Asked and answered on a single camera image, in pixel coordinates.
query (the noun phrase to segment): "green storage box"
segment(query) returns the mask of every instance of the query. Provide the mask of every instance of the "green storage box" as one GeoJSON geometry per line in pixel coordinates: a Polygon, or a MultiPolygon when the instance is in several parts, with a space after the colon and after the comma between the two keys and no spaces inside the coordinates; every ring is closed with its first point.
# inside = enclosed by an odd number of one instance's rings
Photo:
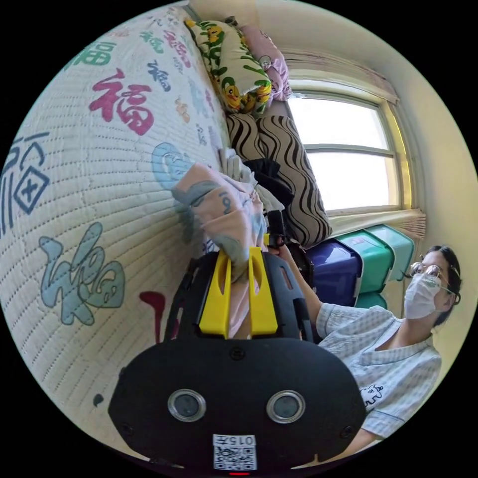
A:
{"type": "Polygon", "coordinates": [[[393,267],[388,280],[403,280],[415,252],[415,243],[405,234],[382,224],[366,231],[387,244],[393,252],[393,267]]]}
{"type": "Polygon", "coordinates": [[[387,301],[378,292],[360,294],[357,298],[355,307],[358,307],[359,309],[369,309],[370,307],[374,307],[375,305],[379,305],[384,309],[388,309],[387,301]]]}
{"type": "Polygon", "coordinates": [[[358,294],[381,292],[393,267],[393,252],[387,244],[364,230],[336,239],[354,250],[362,260],[362,274],[357,280],[358,294]]]}

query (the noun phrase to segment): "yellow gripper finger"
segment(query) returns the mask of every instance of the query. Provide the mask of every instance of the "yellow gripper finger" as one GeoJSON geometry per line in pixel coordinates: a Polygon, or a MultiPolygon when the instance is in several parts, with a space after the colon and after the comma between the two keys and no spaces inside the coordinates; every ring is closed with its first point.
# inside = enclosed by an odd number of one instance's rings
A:
{"type": "Polygon", "coordinates": [[[219,251],[208,297],[204,305],[199,328],[203,334],[229,337],[231,309],[231,259],[219,251]]]}
{"type": "Polygon", "coordinates": [[[274,303],[260,247],[249,248],[249,313],[252,337],[277,332],[274,303]],[[255,282],[259,287],[257,294],[255,282]]]}

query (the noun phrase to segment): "bed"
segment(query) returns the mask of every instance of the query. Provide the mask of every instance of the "bed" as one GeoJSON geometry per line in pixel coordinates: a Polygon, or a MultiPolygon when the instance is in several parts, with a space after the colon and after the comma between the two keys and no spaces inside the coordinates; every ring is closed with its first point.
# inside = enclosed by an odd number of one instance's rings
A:
{"type": "Polygon", "coordinates": [[[161,340],[190,258],[213,247],[170,189],[230,146],[187,17],[152,10],[72,59],[0,177],[0,301],[19,352],[73,423],[143,459],[107,406],[121,368],[161,340]]]}

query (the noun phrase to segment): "pink fabric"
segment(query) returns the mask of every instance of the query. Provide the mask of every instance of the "pink fabric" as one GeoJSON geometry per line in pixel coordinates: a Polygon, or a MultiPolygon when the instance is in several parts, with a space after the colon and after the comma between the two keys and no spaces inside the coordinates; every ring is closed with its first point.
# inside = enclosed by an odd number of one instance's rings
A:
{"type": "Polygon", "coordinates": [[[272,83],[272,99],[286,101],[292,90],[289,86],[289,68],[284,55],[272,40],[255,26],[243,26],[240,29],[252,56],[259,62],[272,83]]]}
{"type": "Polygon", "coordinates": [[[250,184],[234,181],[199,163],[191,167],[172,194],[191,207],[207,236],[231,258],[229,337],[233,337],[249,313],[249,248],[256,246],[267,251],[262,202],[250,184]]]}

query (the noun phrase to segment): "window frame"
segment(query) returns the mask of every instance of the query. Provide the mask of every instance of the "window frame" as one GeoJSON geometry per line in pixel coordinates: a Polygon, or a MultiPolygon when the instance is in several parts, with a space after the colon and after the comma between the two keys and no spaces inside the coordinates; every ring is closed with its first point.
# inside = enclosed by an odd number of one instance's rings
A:
{"type": "MultiPolygon", "coordinates": [[[[304,145],[307,153],[351,152],[357,154],[365,153],[379,155],[380,157],[388,157],[392,159],[391,164],[390,162],[386,162],[388,187],[389,194],[396,199],[397,205],[329,210],[327,211],[329,217],[412,209],[414,184],[409,163],[408,148],[406,147],[403,138],[403,131],[400,127],[400,118],[397,117],[397,111],[391,108],[388,101],[378,97],[372,97],[370,94],[367,94],[365,98],[361,98],[358,95],[350,93],[333,92],[330,88],[327,88],[326,90],[321,90],[319,88],[312,89],[310,83],[303,88],[294,88],[294,92],[301,94],[304,98],[339,101],[375,110],[378,114],[385,138],[390,148],[385,150],[340,144],[304,145]]],[[[285,102],[285,107],[288,115],[293,119],[293,114],[288,102],[285,102]]]]}

